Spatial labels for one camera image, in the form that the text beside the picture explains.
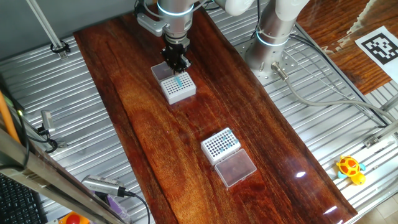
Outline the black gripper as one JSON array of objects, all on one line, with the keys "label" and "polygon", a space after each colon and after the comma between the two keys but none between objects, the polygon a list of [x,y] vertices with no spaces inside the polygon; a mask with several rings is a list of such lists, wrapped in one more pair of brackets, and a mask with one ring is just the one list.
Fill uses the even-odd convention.
[{"label": "black gripper", "polygon": [[191,66],[191,61],[186,58],[189,46],[182,44],[167,44],[161,51],[162,56],[168,64],[172,64],[173,74],[179,74]]}]

